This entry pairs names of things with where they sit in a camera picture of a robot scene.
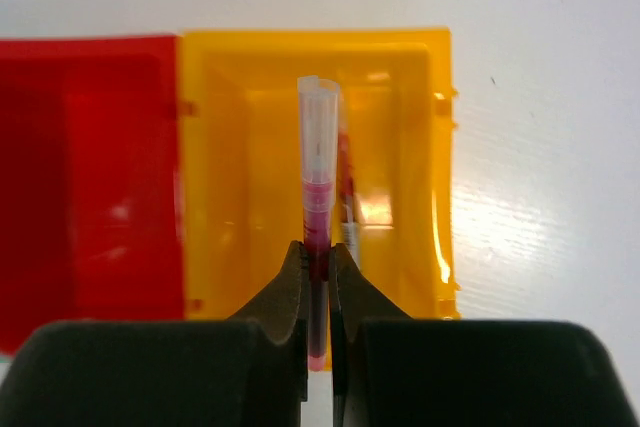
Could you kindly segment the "red gel pen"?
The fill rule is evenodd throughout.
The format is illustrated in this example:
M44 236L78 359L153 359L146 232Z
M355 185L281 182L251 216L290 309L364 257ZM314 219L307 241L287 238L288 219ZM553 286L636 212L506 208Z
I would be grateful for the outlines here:
M340 226L343 243L351 257L360 267L359 222L357 219L352 175L350 143L347 121L344 116L339 119L338 126L338 198L340 202Z

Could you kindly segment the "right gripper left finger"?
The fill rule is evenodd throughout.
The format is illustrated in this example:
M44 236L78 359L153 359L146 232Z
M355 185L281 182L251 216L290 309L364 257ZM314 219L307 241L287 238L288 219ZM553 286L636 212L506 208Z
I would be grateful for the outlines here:
M1 385L5 426L297 426L307 398L306 253L215 321L60 321Z

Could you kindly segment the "pink gel pen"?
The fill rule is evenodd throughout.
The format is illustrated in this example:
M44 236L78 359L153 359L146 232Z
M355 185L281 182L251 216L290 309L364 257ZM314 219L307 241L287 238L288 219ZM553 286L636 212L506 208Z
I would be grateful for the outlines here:
M325 169L308 170L303 175L304 247L308 254L310 283L308 366L311 371L322 371L326 364L334 184L335 180Z

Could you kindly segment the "clear pen cap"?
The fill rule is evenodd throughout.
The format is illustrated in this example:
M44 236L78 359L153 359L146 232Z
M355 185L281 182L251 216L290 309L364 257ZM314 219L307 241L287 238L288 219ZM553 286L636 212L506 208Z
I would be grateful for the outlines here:
M317 76L297 79L301 178L334 183L337 164L340 86Z

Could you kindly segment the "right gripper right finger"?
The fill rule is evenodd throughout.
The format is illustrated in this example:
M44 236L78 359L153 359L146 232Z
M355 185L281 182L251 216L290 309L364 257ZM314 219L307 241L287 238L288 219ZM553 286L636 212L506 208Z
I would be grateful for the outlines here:
M635 426L600 340L532 320L414 319L329 257L337 426Z

